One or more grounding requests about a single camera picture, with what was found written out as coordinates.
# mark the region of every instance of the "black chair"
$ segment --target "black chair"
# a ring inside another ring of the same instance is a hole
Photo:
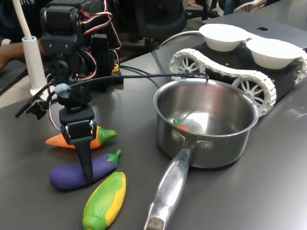
[[[217,11],[208,10],[208,0],[196,0],[196,3],[198,5],[202,6],[202,10],[198,9],[186,9],[187,19],[191,18],[199,18],[201,17],[201,20],[207,20],[209,18],[217,18],[219,17],[219,14]]]
[[[152,51],[187,24],[180,0],[118,0],[114,14],[119,32],[128,33],[131,42],[145,37],[144,46],[122,46],[123,50],[136,52],[130,58]]]

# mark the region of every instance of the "table surface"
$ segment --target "table surface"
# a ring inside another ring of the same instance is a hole
[[[203,38],[163,47],[126,62],[150,73],[167,72],[172,55]],[[162,86],[169,79],[153,79]],[[232,167],[191,168],[168,230],[302,230],[307,228],[307,82],[303,81],[252,130],[245,151]],[[125,80],[108,93],[93,93],[97,124],[118,137],[93,157],[123,150],[117,171],[127,178],[126,196],[111,230],[141,230],[148,207],[170,159],[155,143],[153,96],[148,79]],[[72,192],[49,183],[52,168],[78,157],[71,149],[47,146],[58,131],[44,116],[14,118],[23,102],[0,109],[1,229],[81,230],[83,208],[101,182]],[[53,105],[58,122],[60,105]]]
[[[253,13],[307,31],[306,8],[306,0],[281,0]]]

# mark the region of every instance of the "black wire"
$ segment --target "black wire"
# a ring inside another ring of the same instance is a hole
[[[84,84],[90,84],[93,83],[94,81],[109,81],[109,80],[116,80],[116,79],[122,79],[122,78],[157,78],[157,77],[191,77],[199,75],[199,76],[204,76],[206,79],[208,79],[208,75],[205,73],[162,73],[162,74],[150,74],[150,75],[121,75],[121,76],[106,76],[106,77],[100,77],[100,78],[94,78],[94,79],[89,79],[85,81],[78,82],[76,84],[70,85],[70,87],[75,87],[79,85],[84,85]]]
[[[49,95],[48,95],[48,97],[47,97],[47,99],[46,99],[46,103],[47,104],[49,104],[49,102],[50,102],[50,100],[51,100],[51,98],[52,98],[52,96],[55,94],[55,92],[54,91],[52,91]]]
[[[180,35],[180,36],[178,36],[178,37],[181,37],[181,36],[203,36],[202,34],[183,34],[183,35]],[[176,38],[178,38],[178,37],[174,37],[172,40],[169,40],[167,43],[169,43],[169,42],[171,42],[171,41],[173,41],[174,39],[176,39]]]
[[[134,68],[134,67],[131,67],[131,66],[123,66],[123,65],[120,65],[121,68],[126,68],[126,69],[134,69],[138,72],[141,72],[141,73],[144,73],[144,74],[147,74],[147,75],[150,75],[150,73],[144,71],[144,70],[141,70],[141,69],[138,69],[138,68]]]
[[[39,99],[40,95],[54,83],[54,80],[51,79],[45,86],[43,86],[34,96],[32,96],[27,103],[16,113],[15,117],[19,118],[27,109],[29,109],[32,104]]]
[[[125,69],[125,70],[128,70],[128,71],[131,71],[131,72],[134,72],[134,73],[137,73],[137,74],[140,74],[140,75],[143,75],[141,73],[139,73],[137,70],[134,70],[134,69],[127,69],[125,67],[121,67],[122,69]],[[158,89],[160,88],[160,86],[151,78],[147,78],[148,80],[150,80]]]

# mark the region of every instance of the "purple eggplant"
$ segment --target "purple eggplant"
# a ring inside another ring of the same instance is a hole
[[[93,159],[93,179],[91,182],[85,178],[80,163],[54,168],[50,173],[50,182],[59,190],[73,190],[92,184],[116,169],[121,154],[122,151],[119,149],[115,154],[108,153]]]

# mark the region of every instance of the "white bowl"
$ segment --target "white bowl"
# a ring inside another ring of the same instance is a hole
[[[282,69],[302,56],[303,50],[288,42],[257,38],[246,42],[255,62],[267,69]]]
[[[227,52],[235,49],[240,42],[249,38],[249,33],[239,27],[226,24],[206,24],[200,28],[207,45],[216,51]]]

